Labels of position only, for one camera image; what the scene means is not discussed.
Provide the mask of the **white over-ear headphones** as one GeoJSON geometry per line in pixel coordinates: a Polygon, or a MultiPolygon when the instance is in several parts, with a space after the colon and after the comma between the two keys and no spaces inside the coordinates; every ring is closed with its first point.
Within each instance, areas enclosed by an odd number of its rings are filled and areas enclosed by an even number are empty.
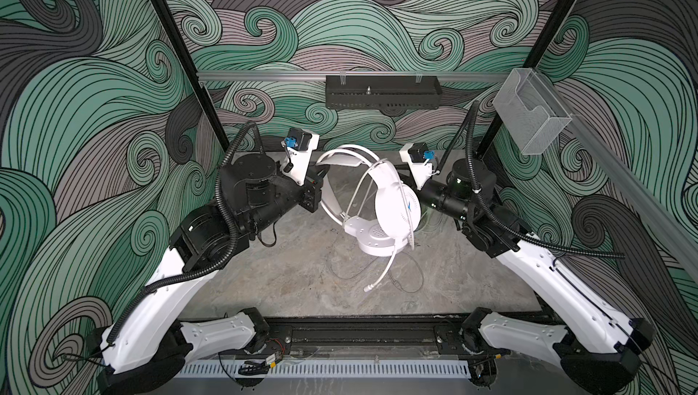
{"type": "Polygon", "coordinates": [[[363,177],[369,177],[376,186],[374,220],[342,209],[328,181],[322,190],[321,207],[347,234],[356,238],[363,253],[388,258],[414,243],[414,231],[421,220],[421,204],[416,193],[401,180],[392,162],[379,158],[363,146],[345,144],[322,153],[316,163],[352,168],[364,165],[363,177]]]}

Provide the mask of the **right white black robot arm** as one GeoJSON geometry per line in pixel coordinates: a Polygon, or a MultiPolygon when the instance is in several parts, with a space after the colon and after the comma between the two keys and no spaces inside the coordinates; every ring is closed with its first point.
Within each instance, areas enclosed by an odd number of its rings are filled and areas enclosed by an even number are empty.
{"type": "Polygon", "coordinates": [[[478,308],[461,328],[467,349],[543,360],[591,394],[614,394],[634,380],[654,327],[614,308],[518,215],[496,202],[496,177],[482,162],[458,160],[446,182],[434,181],[432,162],[409,169],[407,183],[425,206],[453,218],[476,249],[515,273],[557,316],[556,322],[531,322],[478,308]]]}

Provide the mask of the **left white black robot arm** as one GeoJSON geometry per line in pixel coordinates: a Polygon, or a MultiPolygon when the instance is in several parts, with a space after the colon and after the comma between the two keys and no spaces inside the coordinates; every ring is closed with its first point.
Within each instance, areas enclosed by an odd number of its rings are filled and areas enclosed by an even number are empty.
{"type": "Polygon", "coordinates": [[[195,360],[264,351],[270,328],[254,307],[204,322],[182,322],[179,315],[261,231],[296,206],[316,211],[328,171],[299,157],[283,165],[265,153],[225,155],[214,200],[185,217],[143,289],[114,324],[94,332],[90,349],[105,366],[100,393],[146,393],[195,360]]]}

